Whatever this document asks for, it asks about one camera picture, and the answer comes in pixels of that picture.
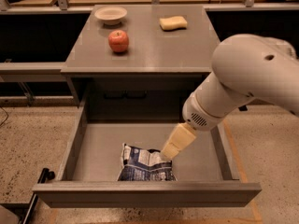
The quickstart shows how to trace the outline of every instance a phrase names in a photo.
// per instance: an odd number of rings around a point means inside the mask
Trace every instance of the white bowl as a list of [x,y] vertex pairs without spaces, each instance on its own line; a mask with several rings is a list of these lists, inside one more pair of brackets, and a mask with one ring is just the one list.
[[106,25],[116,25],[127,14],[123,7],[103,7],[95,11],[94,16]]

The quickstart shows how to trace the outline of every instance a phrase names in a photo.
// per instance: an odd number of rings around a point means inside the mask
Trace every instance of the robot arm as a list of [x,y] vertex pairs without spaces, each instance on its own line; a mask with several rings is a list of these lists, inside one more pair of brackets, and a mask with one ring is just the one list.
[[291,44],[233,35],[218,45],[212,59],[212,73],[183,107],[183,118],[193,128],[209,131],[255,98],[299,117],[299,62]]

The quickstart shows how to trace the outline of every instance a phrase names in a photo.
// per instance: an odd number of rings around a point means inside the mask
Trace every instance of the red apple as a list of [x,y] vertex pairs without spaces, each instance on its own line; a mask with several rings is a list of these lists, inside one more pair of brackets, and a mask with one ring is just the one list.
[[115,30],[108,36],[111,49],[114,52],[124,52],[129,47],[129,36],[123,30]]

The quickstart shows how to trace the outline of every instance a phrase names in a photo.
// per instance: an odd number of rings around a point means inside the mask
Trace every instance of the speckled floor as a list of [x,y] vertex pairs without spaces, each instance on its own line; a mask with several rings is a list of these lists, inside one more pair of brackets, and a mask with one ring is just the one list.
[[[32,107],[8,104],[4,109],[9,118],[0,128],[0,203],[28,203],[42,168],[58,171],[77,109],[55,104]],[[4,118],[5,113],[0,110],[0,122]],[[247,218],[262,218],[263,223],[271,224],[298,223],[299,119],[279,107],[249,105],[249,111],[236,110],[225,122],[248,180],[260,182],[263,188],[254,200],[256,206],[50,209],[38,202],[32,223],[223,223],[221,220],[226,218],[235,218],[236,223],[249,223]]]

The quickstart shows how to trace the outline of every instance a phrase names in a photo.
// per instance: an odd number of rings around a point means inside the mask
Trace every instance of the gray tabletop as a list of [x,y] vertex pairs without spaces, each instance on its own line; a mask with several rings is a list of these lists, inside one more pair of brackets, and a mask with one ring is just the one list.
[[[94,17],[95,6],[66,61],[62,73],[210,72],[219,39],[199,5],[120,5],[127,15],[119,25],[106,26]],[[160,18],[183,16],[187,29],[164,31]],[[114,53],[108,35],[127,32],[129,49]]]

